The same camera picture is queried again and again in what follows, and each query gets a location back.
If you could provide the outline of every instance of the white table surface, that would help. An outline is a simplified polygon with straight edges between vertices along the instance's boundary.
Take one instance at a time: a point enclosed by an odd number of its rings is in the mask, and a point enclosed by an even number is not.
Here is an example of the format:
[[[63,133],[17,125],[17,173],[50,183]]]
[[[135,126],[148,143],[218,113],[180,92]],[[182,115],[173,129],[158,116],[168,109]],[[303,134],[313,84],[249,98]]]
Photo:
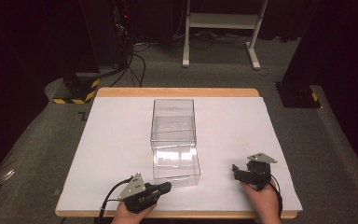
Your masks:
[[[263,98],[96,97],[56,207],[58,216],[97,217],[109,190],[138,172],[144,182],[154,184],[150,131],[158,98],[194,99],[201,175],[197,186],[172,188],[162,195],[150,217],[252,214],[231,164],[246,170],[247,157],[259,152],[278,161],[271,164],[271,172],[281,186],[283,212],[302,211]],[[117,202],[108,203],[105,215],[112,216],[116,207]]]

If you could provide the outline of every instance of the yellow black hazard tape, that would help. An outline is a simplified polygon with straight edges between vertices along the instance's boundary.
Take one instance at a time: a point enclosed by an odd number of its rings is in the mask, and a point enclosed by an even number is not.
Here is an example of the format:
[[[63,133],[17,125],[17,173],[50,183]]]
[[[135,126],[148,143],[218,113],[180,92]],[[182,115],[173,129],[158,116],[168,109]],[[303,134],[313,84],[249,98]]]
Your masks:
[[[67,94],[65,96],[54,96],[53,102],[59,105],[65,104],[87,104],[91,101],[92,97],[94,96],[97,85],[100,83],[100,79],[92,80],[89,83],[84,83],[82,90],[78,96],[72,96],[71,94]]]
[[[318,96],[316,95],[315,92],[312,92],[312,99],[314,102],[318,102]]]

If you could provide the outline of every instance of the stacked clear box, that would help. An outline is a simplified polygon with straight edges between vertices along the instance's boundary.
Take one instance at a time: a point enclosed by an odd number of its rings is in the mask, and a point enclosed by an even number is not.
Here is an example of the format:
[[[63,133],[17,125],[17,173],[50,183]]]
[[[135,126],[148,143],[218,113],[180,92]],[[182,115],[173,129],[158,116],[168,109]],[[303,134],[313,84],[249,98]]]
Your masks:
[[[155,100],[150,142],[156,184],[167,181],[173,187],[198,184],[200,165],[193,100]]]

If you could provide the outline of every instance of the wooden table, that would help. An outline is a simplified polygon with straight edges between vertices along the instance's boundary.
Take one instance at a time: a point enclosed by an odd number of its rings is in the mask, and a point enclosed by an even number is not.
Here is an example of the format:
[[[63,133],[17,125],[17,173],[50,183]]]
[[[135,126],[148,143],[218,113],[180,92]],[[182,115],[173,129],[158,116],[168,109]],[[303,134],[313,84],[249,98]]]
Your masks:
[[[201,176],[197,186],[172,188],[161,196],[148,217],[256,218],[233,177],[231,164],[246,170],[247,156],[259,152],[278,160],[271,164],[271,172],[281,186],[282,218],[293,218],[302,211],[257,90],[101,88],[57,204],[58,216],[97,217],[108,191],[137,172],[145,182],[154,183],[150,129],[157,98],[194,99]],[[116,207],[116,202],[110,202],[104,215],[112,217]]]

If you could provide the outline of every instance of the wooden table edge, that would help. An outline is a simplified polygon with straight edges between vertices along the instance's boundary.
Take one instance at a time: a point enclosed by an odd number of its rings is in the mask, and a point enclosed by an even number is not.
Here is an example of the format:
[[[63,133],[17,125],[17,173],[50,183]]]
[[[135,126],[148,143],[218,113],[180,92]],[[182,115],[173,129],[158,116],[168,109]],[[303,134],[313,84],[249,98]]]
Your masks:
[[[97,97],[259,97],[256,89],[240,88],[100,88]]]
[[[59,217],[97,217],[99,211],[57,211]],[[282,219],[291,219],[297,216],[297,211],[282,211]],[[105,211],[104,217],[114,217],[115,211]],[[152,211],[146,218],[204,218],[204,219],[256,219],[255,212],[164,212]]]

